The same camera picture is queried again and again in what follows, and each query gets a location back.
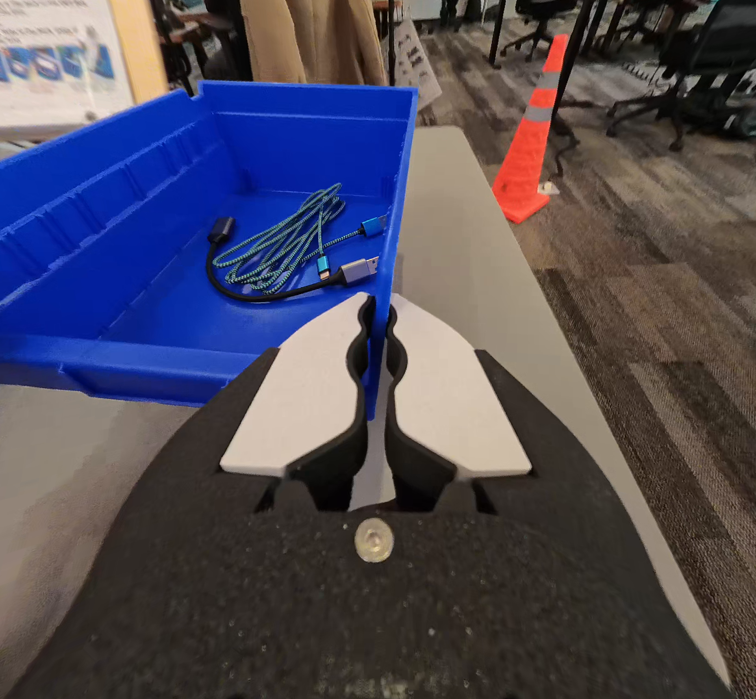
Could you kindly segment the white printed floor sign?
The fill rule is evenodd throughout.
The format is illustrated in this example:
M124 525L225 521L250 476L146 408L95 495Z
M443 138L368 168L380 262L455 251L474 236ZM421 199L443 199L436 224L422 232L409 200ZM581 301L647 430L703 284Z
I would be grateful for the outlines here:
M442 89L410 18L395 25L394 51L394 86L415 89L421 112L441 97Z

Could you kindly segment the orange traffic cone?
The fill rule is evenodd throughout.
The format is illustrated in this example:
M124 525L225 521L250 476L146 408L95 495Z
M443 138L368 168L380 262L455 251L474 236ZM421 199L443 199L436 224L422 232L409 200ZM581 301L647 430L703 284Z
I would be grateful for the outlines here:
M509 222L520 224L550 201L540 191L543 159L569 36L554 37L541 76L533 89L491 191Z

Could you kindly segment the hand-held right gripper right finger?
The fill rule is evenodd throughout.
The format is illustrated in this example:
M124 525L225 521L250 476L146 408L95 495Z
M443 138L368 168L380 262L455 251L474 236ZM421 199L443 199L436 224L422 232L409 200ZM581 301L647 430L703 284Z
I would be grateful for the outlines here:
M531 471L476 350L400 295L392 296L386 367L392 381L385 454L394 478L471 480Z

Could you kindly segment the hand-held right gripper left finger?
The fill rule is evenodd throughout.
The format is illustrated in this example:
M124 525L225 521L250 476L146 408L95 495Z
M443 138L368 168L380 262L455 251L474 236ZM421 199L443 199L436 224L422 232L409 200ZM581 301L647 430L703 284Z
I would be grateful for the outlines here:
M282 478L364 417L373 296L358 292L280 345L220 461L224 472Z

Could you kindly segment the printed instruction sheet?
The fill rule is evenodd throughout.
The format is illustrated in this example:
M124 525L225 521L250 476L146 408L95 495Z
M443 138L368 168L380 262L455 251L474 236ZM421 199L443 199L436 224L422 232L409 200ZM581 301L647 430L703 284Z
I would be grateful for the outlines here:
M134 104L109 0L1 0L1 127L79 127Z

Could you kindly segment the blue plastic bin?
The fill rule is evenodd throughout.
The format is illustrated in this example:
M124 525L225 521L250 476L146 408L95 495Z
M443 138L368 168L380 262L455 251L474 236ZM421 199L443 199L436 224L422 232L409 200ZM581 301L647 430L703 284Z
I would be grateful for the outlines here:
M2 383L200 407L260 354L357 291L375 298L373 419L417 117L409 87L200 83L2 161ZM350 287L240 303L206 276L231 244L340 184L331 269L377 257Z

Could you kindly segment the tan hanging cloth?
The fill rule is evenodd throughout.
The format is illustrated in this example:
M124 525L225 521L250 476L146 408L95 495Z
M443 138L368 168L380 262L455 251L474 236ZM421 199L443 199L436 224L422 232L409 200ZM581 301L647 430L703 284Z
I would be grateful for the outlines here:
M389 84L372 0L240 2L254 81Z

